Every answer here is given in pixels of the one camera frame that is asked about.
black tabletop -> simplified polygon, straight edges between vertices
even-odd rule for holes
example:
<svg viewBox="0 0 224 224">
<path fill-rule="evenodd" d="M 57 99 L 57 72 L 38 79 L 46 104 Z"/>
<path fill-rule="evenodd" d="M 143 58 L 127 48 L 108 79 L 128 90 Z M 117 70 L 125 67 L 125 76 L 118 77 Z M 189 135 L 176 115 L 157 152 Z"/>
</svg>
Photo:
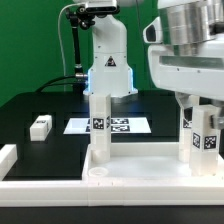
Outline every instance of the black tabletop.
<svg viewBox="0 0 224 224">
<path fill-rule="evenodd" d="M 44 142 L 31 142 L 29 128 L 50 114 L 53 128 Z M 70 118 L 88 118 L 89 104 L 74 93 L 23 93 L 0 108 L 0 144 L 16 144 L 18 161 L 4 180 L 77 180 L 89 134 L 64 135 Z M 112 117 L 147 117 L 150 134 L 113 134 L 112 142 L 178 141 L 179 106 L 167 91 L 140 92 L 138 98 L 112 103 Z"/>
<path fill-rule="evenodd" d="M 31 142 L 29 128 L 38 115 L 45 114 L 52 115 L 53 128 L 46 141 Z M 147 117 L 152 133 L 113 134 L 112 142 L 178 141 L 179 106 L 172 92 L 140 92 L 136 101 L 112 104 L 112 117 L 127 116 Z M 88 101 L 74 93 L 24 93 L 2 106 L 0 146 L 17 144 L 19 157 L 4 180 L 80 179 L 89 135 L 63 135 L 69 118 L 75 117 L 88 118 L 89 107 Z M 0 208 L 0 223 L 222 224 L 223 209 L 223 206 L 14 207 Z"/>
</svg>

warning label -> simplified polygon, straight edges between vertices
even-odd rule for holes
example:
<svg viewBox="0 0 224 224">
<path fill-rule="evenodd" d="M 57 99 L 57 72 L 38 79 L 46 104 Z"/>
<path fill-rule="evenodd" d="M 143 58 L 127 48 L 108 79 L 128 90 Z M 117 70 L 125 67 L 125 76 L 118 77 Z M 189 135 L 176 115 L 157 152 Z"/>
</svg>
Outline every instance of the warning label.
<svg viewBox="0 0 224 224">
<path fill-rule="evenodd" d="M 110 58 L 108 59 L 105 66 L 107 66 L 107 67 L 115 67 L 116 66 L 115 61 L 112 56 L 110 56 Z"/>
</svg>

white block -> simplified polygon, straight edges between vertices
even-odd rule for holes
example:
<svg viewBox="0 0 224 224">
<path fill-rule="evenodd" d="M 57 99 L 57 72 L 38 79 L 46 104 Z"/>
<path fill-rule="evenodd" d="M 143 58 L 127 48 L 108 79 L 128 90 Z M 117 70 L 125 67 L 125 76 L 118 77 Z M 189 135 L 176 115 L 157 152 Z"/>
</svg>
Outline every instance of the white block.
<svg viewBox="0 0 224 224">
<path fill-rule="evenodd" d="M 17 160 L 16 145 L 5 145 L 0 150 L 0 181 L 4 179 Z"/>
<path fill-rule="evenodd" d="M 110 160 L 111 98 L 110 95 L 93 94 L 89 100 L 92 160 L 105 163 Z"/>
<path fill-rule="evenodd" d="M 52 128 L 50 115 L 39 116 L 30 127 L 31 141 L 44 141 Z"/>
<path fill-rule="evenodd" d="M 211 128 L 211 116 L 219 112 L 212 105 L 193 108 L 190 168 L 192 175 L 215 175 L 218 165 L 220 130 Z"/>
<path fill-rule="evenodd" d="M 190 159 L 191 151 L 191 126 L 184 127 L 183 110 L 180 115 L 180 138 L 179 138 L 179 160 L 187 163 Z"/>
</svg>

small white cube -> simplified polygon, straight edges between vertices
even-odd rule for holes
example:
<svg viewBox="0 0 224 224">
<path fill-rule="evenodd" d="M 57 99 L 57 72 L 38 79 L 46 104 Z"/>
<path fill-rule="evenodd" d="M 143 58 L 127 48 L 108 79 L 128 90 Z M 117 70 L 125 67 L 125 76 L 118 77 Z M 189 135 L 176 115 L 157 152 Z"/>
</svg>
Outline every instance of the small white cube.
<svg viewBox="0 0 224 224">
<path fill-rule="evenodd" d="M 39 116 L 30 127 L 31 141 L 44 141 L 52 128 L 50 115 Z"/>
<path fill-rule="evenodd" d="M 16 145 L 5 145 L 0 150 L 0 181 L 4 179 L 14 163 L 17 161 Z"/>
</svg>

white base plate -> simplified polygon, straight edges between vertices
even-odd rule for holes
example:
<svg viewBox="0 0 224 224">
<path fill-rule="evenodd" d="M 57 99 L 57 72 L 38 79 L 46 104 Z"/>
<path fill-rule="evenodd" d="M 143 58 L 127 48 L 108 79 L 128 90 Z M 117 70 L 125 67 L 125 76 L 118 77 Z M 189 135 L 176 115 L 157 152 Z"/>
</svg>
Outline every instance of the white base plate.
<svg viewBox="0 0 224 224">
<path fill-rule="evenodd" d="M 3 181 L 0 206 L 224 205 L 223 159 L 216 176 L 192 177 L 178 145 L 113 143 L 111 161 L 98 165 L 89 145 L 82 181 Z M 108 175 L 89 176 L 96 166 Z"/>
<path fill-rule="evenodd" d="M 135 118 L 112 118 L 112 119 L 128 119 L 128 124 L 111 124 L 112 127 L 129 126 L 130 131 L 112 131 L 111 133 L 151 133 L 148 121 L 146 117 L 135 117 Z M 87 132 L 86 129 L 89 118 L 71 118 L 65 128 L 64 134 L 90 134 L 90 129 Z"/>
</svg>

